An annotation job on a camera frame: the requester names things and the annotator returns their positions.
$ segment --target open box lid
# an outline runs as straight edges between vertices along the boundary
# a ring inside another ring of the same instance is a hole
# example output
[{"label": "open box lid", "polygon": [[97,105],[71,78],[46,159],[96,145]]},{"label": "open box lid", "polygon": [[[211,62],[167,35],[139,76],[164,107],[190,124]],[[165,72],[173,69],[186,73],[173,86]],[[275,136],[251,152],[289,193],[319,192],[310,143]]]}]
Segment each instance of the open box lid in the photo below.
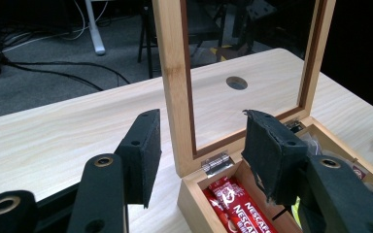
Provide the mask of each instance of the open box lid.
[{"label": "open box lid", "polygon": [[[310,114],[334,6],[335,0],[316,0],[304,59],[276,49],[190,70],[186,0],[153,0],[172,146],[180,177],[197,171],[202,161],[215,154],[243,148],[245,109],[266,112],[281,122]],[[251,67],[251,71],[242,77],[245,67]],[[255,88],[219,88],[219,83],[227,86],[227,78],[234,82],[243,78]],[[254,104],[242,109],[240,102]]]}]

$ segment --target black cable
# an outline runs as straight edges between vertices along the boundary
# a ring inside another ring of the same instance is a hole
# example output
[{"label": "black cable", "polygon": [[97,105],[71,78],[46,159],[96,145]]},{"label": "black cable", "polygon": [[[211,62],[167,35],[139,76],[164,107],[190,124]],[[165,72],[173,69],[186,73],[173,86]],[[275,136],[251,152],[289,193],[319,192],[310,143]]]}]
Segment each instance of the black cable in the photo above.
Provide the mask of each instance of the black cable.
[{"label": "black cable", "polygon": [[46,73],[46,74],[54,74],[54,75],[59,75],[59,76],[63,76],[63,77],[66,77],[66,78],[69,78],[73,81],[77,81],[79,83],[83,83],[83,84],[86,84],[90,87],[93,87],[95,88],[96,90],[99,90],[99,91],[102,91],[103,89],[99,86],[97,86],[96,84],[94,83],[91,83],[89,81],[86,81],[78,76],[74,76],[74,75],[69,75],[69,74],[65,74],[65,73],[60,73],[60,72],[55,72],[55,71],[47,71],[47,70],[38,70],[38,69],[30,69],[30,68],[27,68],[27,67],[23,67],[23,66],[19,66],[17,64],[15,64],[14,62],[11,62],[8,58],[3,58],[1,63],[3,65],[7,65],[7,66],[11,66],[11,67],[14,67],[14,68],[18,68],[20,70],[24,70],[24,71],[30,71],[30,72],[38,72],[38,73]]},{"label": "black cable", "polygon": [[127,84],[130,84],[130,81],[126,77],[124,77],[122,74],[120,74],[119,72],[109,67],[99,65],[96,63],[91,63],[91,62],[52,61],[52,62],[12,62],[12,63],[17,64],[17,65],[87,65],[87,66],[100,67],[100,68],[113,72],[115,75],[117,75],[117,78],[121,77]]}]

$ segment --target glass panel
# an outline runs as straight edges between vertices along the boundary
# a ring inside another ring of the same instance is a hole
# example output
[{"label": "glass panel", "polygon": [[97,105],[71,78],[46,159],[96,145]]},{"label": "glass panel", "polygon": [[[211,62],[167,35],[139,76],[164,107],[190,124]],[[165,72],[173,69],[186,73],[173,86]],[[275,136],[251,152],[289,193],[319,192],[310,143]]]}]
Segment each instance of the glass panel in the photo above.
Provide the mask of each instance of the glass panel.
[{"label": "glass panel", "polygon": [[245,128],[243,110],[275,116],[298,105],[314,5],[186,0],[198,149]]}]

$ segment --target light wood tabletop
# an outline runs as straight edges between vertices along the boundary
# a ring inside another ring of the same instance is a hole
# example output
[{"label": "light wood tabletop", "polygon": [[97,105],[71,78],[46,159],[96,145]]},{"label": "light wood tabletop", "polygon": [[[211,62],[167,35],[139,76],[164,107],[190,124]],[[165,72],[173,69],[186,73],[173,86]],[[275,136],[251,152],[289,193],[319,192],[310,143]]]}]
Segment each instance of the light wood tabletop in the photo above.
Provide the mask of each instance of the light wood tabletop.
[{"label": "light wood tabletop", "polygon": [[[301,70],[302,61],[284,50],[192,70],[198,146],[244,127],[242,110],[247,107],[272,114],[293,107]],[[253,83],[251,76],[259,74],[269,79]],[[232,76],[249,84],[247,92],[233,90],[233,99],[223,97],[224,91],[231,91],[225,79]],[[224,86],[212,83],[216,79]],[[252,86],[262,90],[256,98],[251,97]],[[264,102],[276,103],[277,109],[260,104]],[[190,232],[177,207],[181,178],[175,171],[162,78],[0,116],[0,193],[29,190],[39,201],[77,183],[85,163],[95,155],[114,152],[136,116],[151,109],[161,110],[162,155],[149,208],[129,206],[130,231]],[[321,74],[311,115],[373,165],[371,105]]]}]

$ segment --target metal hinge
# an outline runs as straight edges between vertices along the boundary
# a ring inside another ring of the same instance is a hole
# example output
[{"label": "metal hinge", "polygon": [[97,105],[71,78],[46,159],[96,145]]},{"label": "metal hinge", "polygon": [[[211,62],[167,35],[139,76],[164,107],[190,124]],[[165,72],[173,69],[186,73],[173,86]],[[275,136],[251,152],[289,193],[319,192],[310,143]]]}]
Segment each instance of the metal hinge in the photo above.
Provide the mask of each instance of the metal hinge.
[{"label": "metal hinge", "polygon": [[290,120],[284,124],[292,133],[297,133],[303,129],[301,122],[298,119]]},{"label": "metal hinge", "polygon": [[208,175],[208,178],[213,177],[232,165],[233,162],[225,151],[201,162],[201,167]]}]

